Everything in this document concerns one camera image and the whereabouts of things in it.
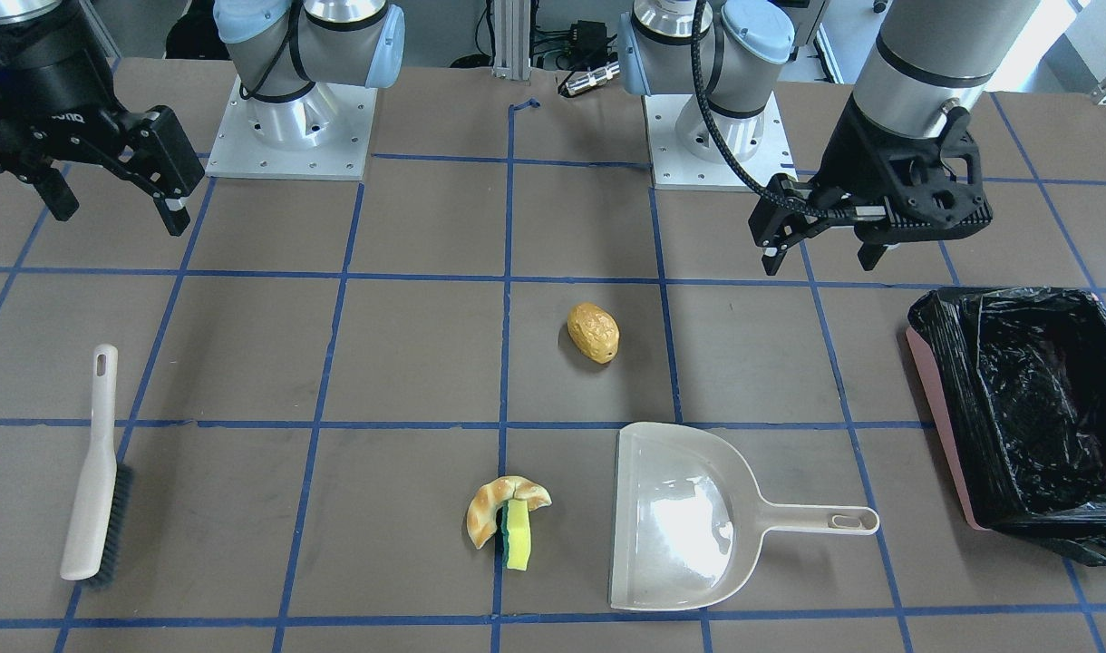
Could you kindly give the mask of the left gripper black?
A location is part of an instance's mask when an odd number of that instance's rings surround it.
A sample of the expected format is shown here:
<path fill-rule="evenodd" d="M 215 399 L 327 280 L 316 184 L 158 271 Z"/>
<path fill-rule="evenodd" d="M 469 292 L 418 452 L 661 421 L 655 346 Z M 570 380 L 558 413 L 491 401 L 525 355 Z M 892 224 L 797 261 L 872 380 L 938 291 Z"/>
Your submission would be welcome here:
<path fill-rule="evenodd" d="M 844 204 L 890 209 L 887 218 L 855 226 L 864 271 L 877 267 L 890 243 L 967 239 L 992 222 L 970 112 L 956 106 L 941 122 L 935 138 L 908 138 L 848 99 L 820 162 L 817 187 L 774 174 L 749 216 L 765 273 L 776 276 L 789 249 L 826 231 L 825 210 Z"/>

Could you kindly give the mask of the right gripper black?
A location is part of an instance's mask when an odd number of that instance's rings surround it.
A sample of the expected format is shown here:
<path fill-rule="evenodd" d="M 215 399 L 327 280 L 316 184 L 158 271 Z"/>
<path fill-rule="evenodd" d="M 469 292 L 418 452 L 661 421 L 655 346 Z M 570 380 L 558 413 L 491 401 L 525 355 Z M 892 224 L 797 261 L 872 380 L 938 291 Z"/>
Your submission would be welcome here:
<path fill-rule="evenodd" d="M 185 203 L 204 178 L 179 116 L 168 106 L 123 112 L 104 51 L 88 25 L 0 25 L 0 173 L 34 189 L 67 222 L 80 203 L 55 160 L 121 160 L 121 179 L 150 195 L 165 230 L 178 237 Z"/>

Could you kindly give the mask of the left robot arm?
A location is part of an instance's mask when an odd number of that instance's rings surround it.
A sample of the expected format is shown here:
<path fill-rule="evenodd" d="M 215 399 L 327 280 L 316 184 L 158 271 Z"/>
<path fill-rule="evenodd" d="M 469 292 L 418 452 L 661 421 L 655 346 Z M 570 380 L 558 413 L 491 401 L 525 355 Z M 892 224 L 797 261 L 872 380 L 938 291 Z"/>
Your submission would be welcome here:
<path fill-rule="evenodd" d="M 789 249 L 852 228 L 867 271 L 898 243 L 967 239 L 992 222 L 971 111 L 1039 4 L 894 1 L 808 182 L 765 183 L 732 148 L 762 117 L 796 29 L 769 1 L 635 1 L 622 15 L 625 89 L 689 95 L 691 151 L 735 174 L 759 203 L 748 220 L 769 276 Z"/>

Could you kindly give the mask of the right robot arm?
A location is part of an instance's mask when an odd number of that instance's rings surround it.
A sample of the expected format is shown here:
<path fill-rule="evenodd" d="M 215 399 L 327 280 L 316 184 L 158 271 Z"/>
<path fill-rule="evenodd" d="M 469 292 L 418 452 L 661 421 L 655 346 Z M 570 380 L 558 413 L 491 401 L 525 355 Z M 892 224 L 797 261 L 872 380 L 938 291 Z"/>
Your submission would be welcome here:
<path fill-rule="evenodd" d="M 79 210 L 56 162 L 102 167 L 152 197 L 179 236 L 205 175 L 361 180 L 376 93 L 399 77 L 405 17 L 387 1 L 218 1 L 237 68 L 209 160 L 168 106 L 125 108 L 83 1 L 0 1 L 0 173 L 53 218 Z"/>

